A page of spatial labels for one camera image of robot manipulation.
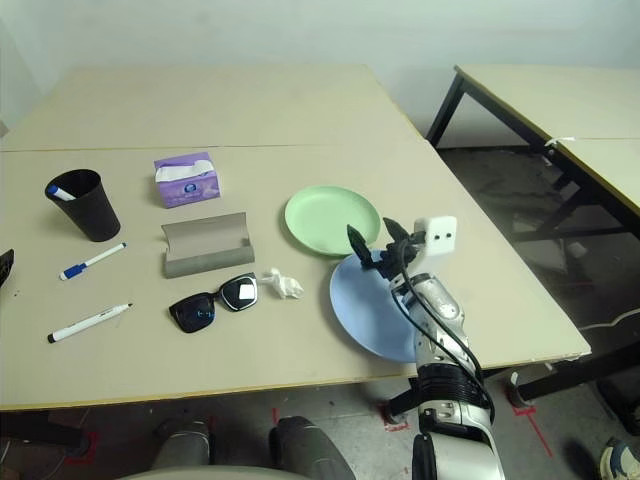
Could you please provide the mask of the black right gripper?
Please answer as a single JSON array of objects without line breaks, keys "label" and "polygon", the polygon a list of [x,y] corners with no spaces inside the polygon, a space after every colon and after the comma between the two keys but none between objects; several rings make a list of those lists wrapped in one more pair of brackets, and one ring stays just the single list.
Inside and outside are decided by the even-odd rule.
[{"label": "black right gripper", "polygon": [[417,257],[425,245],[424,234],[409,234],[397,221],[384,217],[384,225],[392,243],[380,252],[378,260],[372,259],[364,237],[352,225],[347,225],[347,236],[352,250],[362,266],[372,266],[385,279],[394,279]]}]

